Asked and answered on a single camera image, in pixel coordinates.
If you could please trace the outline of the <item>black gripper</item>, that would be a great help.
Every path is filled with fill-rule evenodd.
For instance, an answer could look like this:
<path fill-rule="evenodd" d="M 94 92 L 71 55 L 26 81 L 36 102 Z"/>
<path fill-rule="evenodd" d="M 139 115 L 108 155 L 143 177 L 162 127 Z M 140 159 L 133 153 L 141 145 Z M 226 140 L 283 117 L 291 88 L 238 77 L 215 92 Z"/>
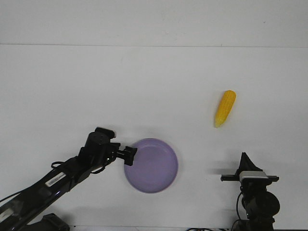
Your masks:
<path fill-rule="evenodd" d="M 258 168 L 249 158 L 246 152 L 242 152 L 239 167 L 237 171 L 262 171 L 261 168 Z M 236 173 L 233 175 L 221 175 L 220 180 L 221 181 L 237 181 L 239 180 L 239 174 Z M 244 180 L 243 182 L 240 182 L 241 184 L 241 191 L 242 192 L 262 192 L 266 191 L 267 187 L 271 185 L 273 182 L 277 182 L 279 180 L 278 176 L 273 175 L 267 175 L 267 180 Z"/>
<path fill-rule="evenodd" d="M 102 146 L 103 164 L 110 164 L 117 158 L 124 160 L 124 164 L 132 166 L 137 148 L 126 146 L 124 149 L 125 155 L 119 150 L 120 143 L 107 143 Z"/>

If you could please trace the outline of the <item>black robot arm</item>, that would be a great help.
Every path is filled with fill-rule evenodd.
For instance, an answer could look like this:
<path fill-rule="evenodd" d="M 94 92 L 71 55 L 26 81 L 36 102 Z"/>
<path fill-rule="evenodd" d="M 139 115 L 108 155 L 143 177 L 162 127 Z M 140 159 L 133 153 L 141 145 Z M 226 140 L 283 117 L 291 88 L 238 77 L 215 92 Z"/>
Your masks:
<path fill-rule="evenodd" d="M 236 202 L 238 219 L 233 223 L 232 231 L 274 230 L 274 216 L 280 211 L 280 202 L 267 187 L 277 182 L 278 176 L 267 175 L 243 152 L 236 172 L 221 175 L 220 180 L 240 183 L 240 194 Z"/>
<path fill-rule="evenodd" d="M 90 174 L 98 174 L 117 158 L 125 165 L 133 164 L 137 148 L 125 147 L 111 142 L 115 138 L 112 130 L 96 128 L 88 135 L 79 154 L 64 162 L 54 162 L 52 170 L 32 186 L 17 193 L 0 207 L 0 229 L 2 231 L 68 231 L 69 225 L 54 213 L 44 215 L 30 223 L 42 211 L 65 193 L 84 181 Z"/>

